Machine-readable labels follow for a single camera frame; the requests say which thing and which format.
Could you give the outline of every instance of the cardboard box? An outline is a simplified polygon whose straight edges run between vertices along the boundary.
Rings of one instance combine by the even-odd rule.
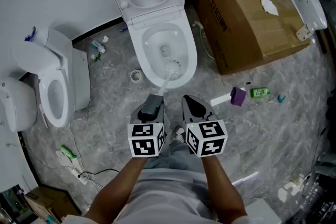
[[[44,221],[51,216],[56,223],[61,223],[67,215],[80,216],[81,214],[64,190],[47,186],[38,187],[26,194],[25,199],[34,213]]]
[[[194,6],[221,74],[264,65],[306,48],[296,32],[303,22],[291,0],[271,0],[279,16],[261,0],[194,0]]]

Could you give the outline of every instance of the white toilet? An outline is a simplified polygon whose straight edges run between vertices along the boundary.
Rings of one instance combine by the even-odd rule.
[[[55,127],[64,127],[75,110],[90,101],[87,54],[73,49],[72,42],[60,32],[46,28],[36,32],[32,42],[11,47],[19,67],[38,75],[41,104]]]
[[[0,100],[12,132],[24,131],[35,123],[35,91],[27,84],[13,78],[4,79],[0,82]]]
[[[160,87],[173,60],[182,66],[181,76],[167,88],[178,88],[193,77],[197,52],[184,10],[184,0],[116,0],[146,77]]]

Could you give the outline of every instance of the plastic bottle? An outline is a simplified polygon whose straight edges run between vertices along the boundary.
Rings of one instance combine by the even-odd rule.
[[[104,54],[106,52],[106,49],[105,47],[99,43],[98,41],[94,40],[92,43],[91,43],[101,54]]]
[[[270,90],[266,87],[264,88],[254,88],[251,89],[251,97],[252,98],[260,98],[260,97],[265,97],[268,94],[271,94]]]

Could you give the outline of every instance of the marble floor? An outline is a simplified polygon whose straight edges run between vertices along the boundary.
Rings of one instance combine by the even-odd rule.
[[[186,12],[191,24],[197,20],[192,6],[186,5]],[[149,93],[158,91],[148,80],[137,85],[130,81],[130,72],[140,66],[129,33],[120,33],[125,27],[125,23],[120,23],[75,45],[88,53],[89,106],[77,111],[71,122],[61,129],[51,124],[46,129],[39,114],[35,125],[23,133],[40,180],[68,190],[83,212],[88,210],[97,191],[60,167],[55,151],[66,145],[78,155],[73,134],[86,170],[121,169],[131,158],[127,140],[130,114]],[[308,48],[285,59],[221,76],[215,61],[202,47],[198,28],[192,31],[198,53],[197,70],[189,83],[168,91],[165,96],[167,133],[170,135],[182,121],[181,97],[185,94],[210,102],[230,93],[232,87],[247,90],[268,87],[271,95],[262,99],[247,97],[241,108],[229,102],[213,107],[224,119],[229,134],[219,159],[232,182],[258,172],[257,176],[239,184],[238,191],[246,204],[265,198],[278,216],[286,220],[298,209],[302,197],[300,193],[288,195],[286,202],[282,202],[278,190],[291,179],[310,172],[319,133],[327,125],[326,100],[335,86],[329,58],[321,53],[317,42],[312,42]],[[90,43],[94,39],[102,41],[104,35],[109,37],[105,43],[107,52],[100,61],[94,62],[91,55],[95,51]],[[36,85],[37,78],[31,75],[27,83]],[[277,101],[278,94],[286,96],[284,103]],[[327,143],[322,137],[318,152]],[[105,185],[114,176],[115,172],[106,172],[91,178]]]

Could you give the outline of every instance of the toilet base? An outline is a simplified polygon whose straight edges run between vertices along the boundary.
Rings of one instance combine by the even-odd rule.
[[[84,109],[90,102],[90,76],[86,52],[74,49],[73,75],[75,82],[75,110]]]

